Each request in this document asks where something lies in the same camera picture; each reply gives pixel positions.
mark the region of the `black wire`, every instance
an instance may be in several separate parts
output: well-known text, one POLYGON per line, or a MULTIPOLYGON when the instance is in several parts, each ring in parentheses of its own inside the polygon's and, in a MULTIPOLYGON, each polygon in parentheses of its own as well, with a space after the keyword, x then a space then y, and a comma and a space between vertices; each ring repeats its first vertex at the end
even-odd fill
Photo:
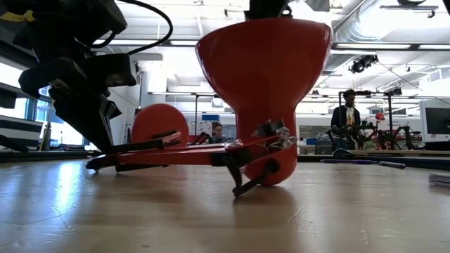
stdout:
POLYGON ((154 46, 160 45, 160 44, 166 42, 171 37, 172 33, 174 32, 174 26, 173 26, 172 21, 170 20, 169 16, 166 15, 166 13, 163 13, 160 9, 158 9, 158 8, 156 8, 154 6, 151 6, 150 4, 145 4, 145 3, 137 1, 137 0, 119 0, 119 1, 122 1, 122 2, 127 3, 127 4, 134 4, 134 5, 143 7, 143 8, 147 8, 148 10, 153 11, 153 12, 157 13, 158 15, 160 15, 162 18, 164 18, 167 21, 167 24, 169 25, 169 31, 166 34, 166 36, 164 36, 163 38, 161 38, 157 42, 153 42, 152 44, 149 44, 147 46, 142 46, 140 48, 136 48, 134 50, 131 50, 130 52, 127 53, 128 55, 139 53, 141 51, 150 49, 150 48, 152 48, 154 46))
POLYGON ((103 48, 107 46, 111 41, 115 38, 115 33, 112 33, 107 39, 105 39, 104 42, 98 44, 98 45, 91 45, 91 48, 103 48))
MULTIPOLYGON (((422 90, 419 86, 417 86, 417 85, 415 85, 415 84, 412 84, 410 81, 404 79, 403 77, 401 77, 401 76, 400 76, 399 74, 397 74, 396 72, 392 71, 390 68, 388 68, 388 67, 385 66, 384 64, 380 63, 380 65, 382 65, 383 67, 385 67, 386 70, 389 70, 392 74, 395 74, 396 76, 398 76, 398 78, 400 78, 400 79, 404 80, 405 82, 407 82, 407 83, 408 83, 409 85, 411 85, 412 87, 418 89, 419 91, 422 91, 422 92, 425 92, 426 94, 428 94, 427 91, 422 90)), ((444 102, 444 103, 446 103, 447 105, 450 105, 449 102, 447 102, 447 101, 445 101, 445 100, 443 100, 443 99, 441 99, 441 98, 438 98, 438 97, 436 97, 436 96, 431 96, 431 97, 433 97, 433 98, 435 98, 435 99, 437 99, 437 100, 439 100, 439 101, 441 101, 441 102, 444 102)))

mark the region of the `red circular disc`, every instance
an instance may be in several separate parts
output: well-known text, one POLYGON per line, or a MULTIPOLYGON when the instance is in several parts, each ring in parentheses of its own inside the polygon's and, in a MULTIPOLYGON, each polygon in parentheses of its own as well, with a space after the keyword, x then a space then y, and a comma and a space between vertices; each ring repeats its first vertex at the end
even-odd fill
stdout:
POLYGON ((131 132, 132 143, 149 141, 153 135, 171 130, 181 133, 181 142, 171 148, 186 147, 188 144, 188 124, 183 114, 167 104, 154 104, 141 109, 134 119, 131 132))

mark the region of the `wooden floor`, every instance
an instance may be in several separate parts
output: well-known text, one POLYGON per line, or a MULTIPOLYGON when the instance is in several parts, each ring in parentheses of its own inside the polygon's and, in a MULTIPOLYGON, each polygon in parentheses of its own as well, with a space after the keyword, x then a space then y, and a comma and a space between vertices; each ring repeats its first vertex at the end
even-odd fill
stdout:
POLYGON ((0 252, 450 252, 450 189, 427 170, 298 164, 234 200, 225 168, 84 163, 0 165, 0 252))

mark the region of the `red funnel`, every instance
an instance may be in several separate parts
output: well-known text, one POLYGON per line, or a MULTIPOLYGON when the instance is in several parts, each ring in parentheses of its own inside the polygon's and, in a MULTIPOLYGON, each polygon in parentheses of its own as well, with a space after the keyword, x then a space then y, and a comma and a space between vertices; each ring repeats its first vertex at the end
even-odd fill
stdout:
MULTIPOLYGON (((238 23, 209 33, 197 55, 211 87, 236 111, 238 137, 249 138, 258 124, 283 119, 297 132, 295 107, 322 71, 331 29, 292 18, 238 23)), ((274 155, 280 171, 264 185, 286 180, 297 164, 297 147, 274 155)), ((245 175, 261 174, 264 161, 247 166, 245 175)))

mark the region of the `man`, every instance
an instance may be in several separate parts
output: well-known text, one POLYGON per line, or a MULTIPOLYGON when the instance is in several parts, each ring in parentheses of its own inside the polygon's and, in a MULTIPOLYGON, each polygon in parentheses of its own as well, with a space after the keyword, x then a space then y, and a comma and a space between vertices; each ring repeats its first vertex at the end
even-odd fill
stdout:
POLYGON ((220 123, 213 124, 212 126, 214 134, 211 137, 210 144, 226 142, 227 139, 222 135, 223 126, 220 123))
POLYGON ((333 117, 331 118, 331 130, 333 133, 333 138, 337 144, 337 148, 354 149, 354 147, 347 147, 346 143, 341 139, 340 128, 345 125, 359 126, 361 124, 359 112, 354 107, 355 95, 356 91, 352 89, 345 91, 345 105, 341 105, 333 111, 333 117))

